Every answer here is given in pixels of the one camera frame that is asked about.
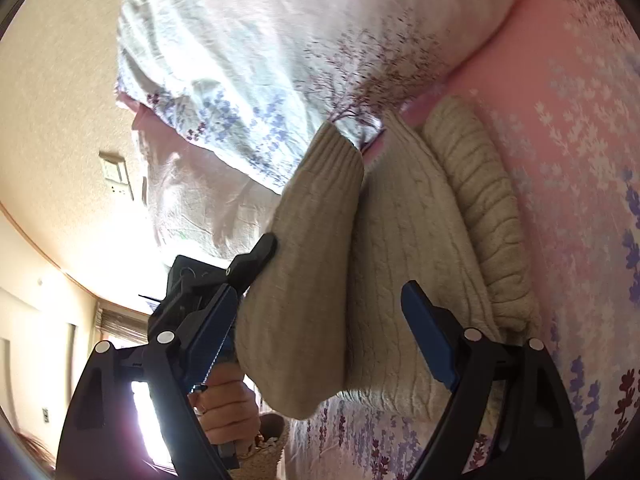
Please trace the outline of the person's left hand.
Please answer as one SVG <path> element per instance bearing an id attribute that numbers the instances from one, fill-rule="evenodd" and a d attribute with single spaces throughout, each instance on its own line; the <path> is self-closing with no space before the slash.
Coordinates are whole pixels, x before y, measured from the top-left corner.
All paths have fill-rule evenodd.
<path id="1" fill-rule="evenodd" d="M 205 390 L 190 393 L 189 401 L 209 443 L 233 443 L 236 452 L 247 452 L 259 434 L 260 419 L 255 393 L 244 384 L 241 367 L 216 364 L 205 385 Z"/>

